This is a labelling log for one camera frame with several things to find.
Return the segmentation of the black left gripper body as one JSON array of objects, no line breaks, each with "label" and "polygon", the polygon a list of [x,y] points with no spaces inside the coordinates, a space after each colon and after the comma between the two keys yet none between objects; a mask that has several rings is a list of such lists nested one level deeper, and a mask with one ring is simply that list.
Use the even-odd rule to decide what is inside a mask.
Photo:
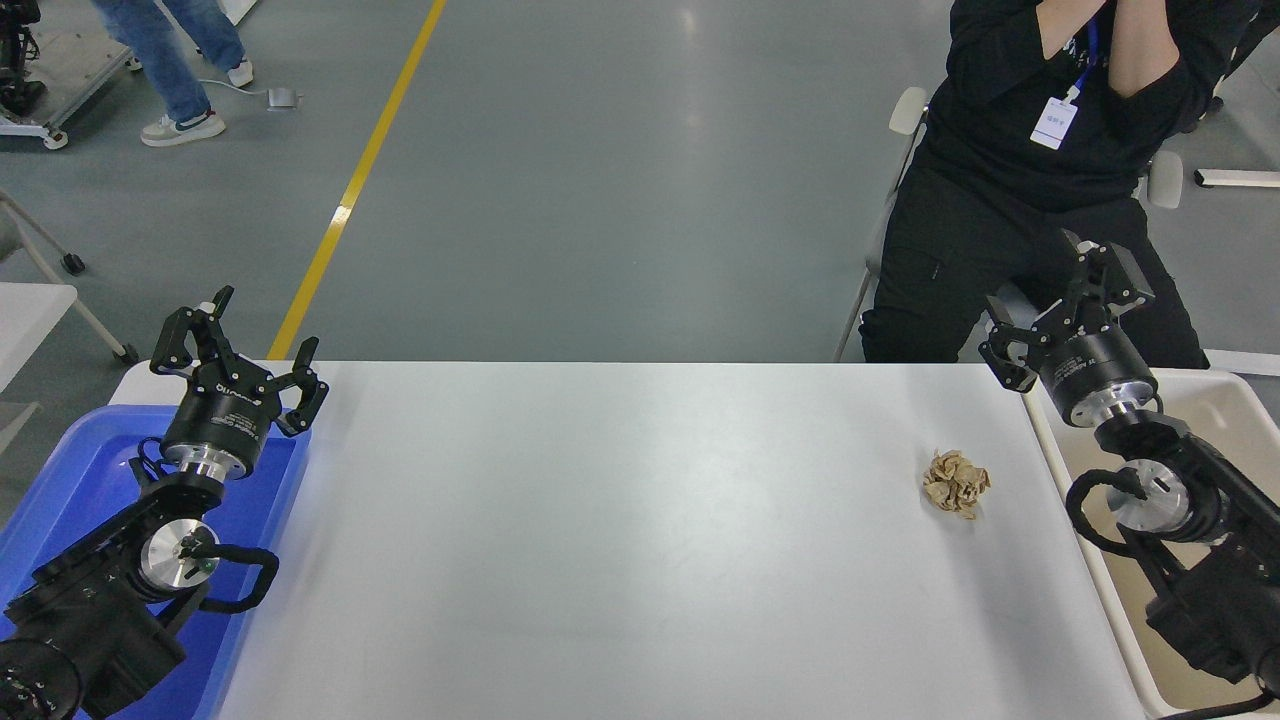
[{"label": "black left gripper body", "polygon": [[275,401],[253,393],[253,382],[197,372],[163,437],[172,465],[210,460],[228,471],[252,471],[275,419]]}]

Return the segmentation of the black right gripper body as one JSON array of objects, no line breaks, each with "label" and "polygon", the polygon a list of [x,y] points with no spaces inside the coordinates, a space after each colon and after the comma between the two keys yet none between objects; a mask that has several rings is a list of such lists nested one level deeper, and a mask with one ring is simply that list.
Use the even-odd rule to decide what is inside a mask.
[{"label": "black right gripper body", "polygon": [[1097,427],[1158,393],[1152,370],[1120,328],[1075,334],[1051,348],[1039,364],[1039,379],[1070,427]]}]

